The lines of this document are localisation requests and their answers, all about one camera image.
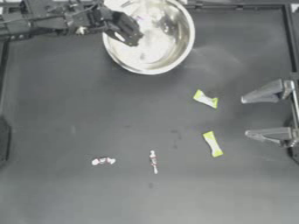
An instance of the cable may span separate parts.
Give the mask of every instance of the cable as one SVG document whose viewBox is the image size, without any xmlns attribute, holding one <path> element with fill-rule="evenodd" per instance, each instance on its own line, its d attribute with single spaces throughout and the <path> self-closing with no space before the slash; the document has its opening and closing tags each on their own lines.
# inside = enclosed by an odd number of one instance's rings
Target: cable
<svg viewBox="0 0 299 224">
<path fill-rule="evenodd" d="M 97 5 L 99 5 L 99 1 L 97 1 L 96 3 L 93 3 L 85 10 L 81 10 L 81 11 L 73 13 L 72 16 L 77 16 L 78 14 L 87 12 L 87 11 L 91 11 L 92 8 L 93 8 L 95 6 L 97 6 Z"/>
</svg>

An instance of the stainless steel bowl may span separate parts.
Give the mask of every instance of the stainless steel bowl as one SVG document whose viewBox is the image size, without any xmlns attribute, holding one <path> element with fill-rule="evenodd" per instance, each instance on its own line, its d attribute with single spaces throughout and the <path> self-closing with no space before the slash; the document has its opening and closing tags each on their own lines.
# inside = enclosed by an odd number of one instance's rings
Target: stainless steel bowl
<svg viewBox="0 0 299 224">
<path fill-rule="evenodd" d="M 103 40 L 111 58 L 124 69 L 155 75 L 172 70 L 188 56 L 195 27 L 189 12 L 175 0 L 143 1 L 127 2 L 121 7 L 140 25 L 144 36 L 139 46 L 124 45 L 105 33 Z"/>
</svg>

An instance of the debris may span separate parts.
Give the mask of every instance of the debris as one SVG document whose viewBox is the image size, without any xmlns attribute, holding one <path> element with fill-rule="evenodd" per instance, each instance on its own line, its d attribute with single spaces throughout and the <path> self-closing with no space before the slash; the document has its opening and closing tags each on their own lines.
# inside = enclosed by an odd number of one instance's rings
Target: debris
<svg viewBox="0 0 299 224">
<path fill-rule="evenodd" d="M 203 137 L 209 145 L 209 148 L 211 148 L 211 155 L 216 158 L 219 156 L 223 155 L 223 151 L 219 147 L 219 144 L 217 144 L 217 140 L 216 140 L 216 137 L 213 136 L 213 132 L 208 132 L 205 134 L 203 134 Z"/>
<path fill-rule="evenodd" d="M 211 106 L 215 109 L 217 108 L 219 98 L 209 98 L 199 89 L 197 89 L 196 94 L 192 97 L 192 99 L 196 102 L 204 103 L 205 105 Z"/>
<path fill-rule="evenodd" d="M 157 174 L 157 168 L 156 168 L 157 161 L 153 150 L 151 150 L 149 158 L 151 158 L 151 166 L 153 167 L 153 174 Z"/>
<path fill-rule="evenodd" d="M 113 164 L 116 162 L 116 160 L 111 157 L 100 157 L 100 158 L 95 158 L 91 163 L 92 165 L 104 165 L 104 164 Z"/>
</svg>

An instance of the small white object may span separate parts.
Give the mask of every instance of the small white object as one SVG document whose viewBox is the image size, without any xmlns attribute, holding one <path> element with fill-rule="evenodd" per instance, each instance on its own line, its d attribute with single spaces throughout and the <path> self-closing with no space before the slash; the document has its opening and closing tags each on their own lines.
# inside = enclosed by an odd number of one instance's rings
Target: small white object
<svg viewBox="0 0 299 224">
<path fill-rule="evenodd" d="M 299 3 L 291 3 L 292 13 L 297 12 L 297 9 L 299 9 Z"/>
<path fill-rule="evenodd" d="M 76 30 L 76 34 L 77 35 L 84 35 L 87 33 L 88 28 L 81 26 L 77 30 Z"/>
<path fill-rule="evenodd" d="M 153 150 L 151 150 L 149 158 L 151 158 L 151 166 L 153 167 L 153 174 L 157 174 L 157 168 L 156 168 L 157 161 L 156 161 L 156 156 L 155 156 Z"/>
<path fill-rule="evenodd" d="M 91 161 L 92 165 L 99 165 L 99 159 L 95 158 L 92 161 Z"/>
<path fill-rule="evenodd" d="M 113 159 L 113 158 L 107 158 L 107 162 L 112 165 L 115 162 L 116 162 L 116 160 Z"/>
</svg>

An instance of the white object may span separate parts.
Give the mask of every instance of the white object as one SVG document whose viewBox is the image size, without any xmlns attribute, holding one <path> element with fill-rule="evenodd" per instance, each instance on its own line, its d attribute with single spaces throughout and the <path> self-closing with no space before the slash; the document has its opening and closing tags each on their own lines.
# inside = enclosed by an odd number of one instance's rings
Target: white object
<svg viewBox="0 0 299 224">
<path fill-rule="evenodd" d="M 101 157 L 101 158 L 95 158 L 91 161 L 92 165 L 104 165 L 104 164 L 113 164 L 116 162 L 116 160 L 111 157 Z"/>
<path fill-rule="evenodd" d="M 157 161 L 156 161 L 156 156 L 155 156 L 153 150 L 151 150 L 149 158 L 151 158 L 151 166 L 153 167 L 153 174 L 157 174 L 157 168 L 156 168 Z"/>
</svg>

